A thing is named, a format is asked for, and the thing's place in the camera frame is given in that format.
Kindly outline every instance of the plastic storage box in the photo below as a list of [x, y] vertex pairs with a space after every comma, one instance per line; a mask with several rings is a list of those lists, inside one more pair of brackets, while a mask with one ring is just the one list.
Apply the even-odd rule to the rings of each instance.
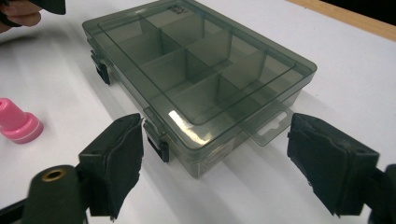
[[[195, 1], [159, 1], [83, 23], [98, 73], [146, 118], [148, 140], [199, 177], [252, 137], [264, 146], [317, 67]], [[277, 128], [262, 127], [286, 114]]]

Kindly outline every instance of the pink object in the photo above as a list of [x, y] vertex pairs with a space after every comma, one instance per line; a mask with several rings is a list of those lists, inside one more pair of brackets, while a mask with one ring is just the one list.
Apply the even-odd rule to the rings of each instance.
[[43, 124], [35, 115], [21, 111], [7, 98], [0, 98], [0, 132], [3, 136], [23, 144], [36, 139], [43, 129]]

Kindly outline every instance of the white surface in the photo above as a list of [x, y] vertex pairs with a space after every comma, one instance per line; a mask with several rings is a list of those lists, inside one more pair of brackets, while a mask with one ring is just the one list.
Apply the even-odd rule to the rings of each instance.
[[[112, 120], [138, 112], [120, 86], [97, 76], [81, 24], [147, 1], [67, 1], [34, 28], [0, 35], [0, 97], [34, 113], [44, 132], [26, 145], [0, 136], [0, 208], [26, 197], [35, 174], [78, 164]], [[396, 43], [286, 1], [199, 2], [318, 65], [292, 109], [325, 119], [396, 162]], [[145, 138], [141, 178], [116, 223], [366, 223], [333, 217], [286, 155], [287, 131], [266, 147], [245, 144], [201, 179], [160, 162]], [[111, 223], [91, 217], [92, 224]]]

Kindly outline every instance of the brass insert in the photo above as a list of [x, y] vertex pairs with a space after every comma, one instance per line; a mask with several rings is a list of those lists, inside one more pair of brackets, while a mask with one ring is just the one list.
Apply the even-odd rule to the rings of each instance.
[[44, 182], [51, 182], [62, 178], [66, 174], [65, 169], [54, 169], [46, 172], [42, 177], [41, 180]]

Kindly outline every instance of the compartment organizer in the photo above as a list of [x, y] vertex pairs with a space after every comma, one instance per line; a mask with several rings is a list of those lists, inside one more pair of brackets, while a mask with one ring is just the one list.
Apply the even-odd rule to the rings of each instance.
[[[99, 74], [113, 74], [146, 118], [148, 140], [199, 177], [248, 137], [289, 125], [317, 67], [195, 1], [159, 1], [85, 21]], [[277, 128], [263, 126], [285, 114]]]

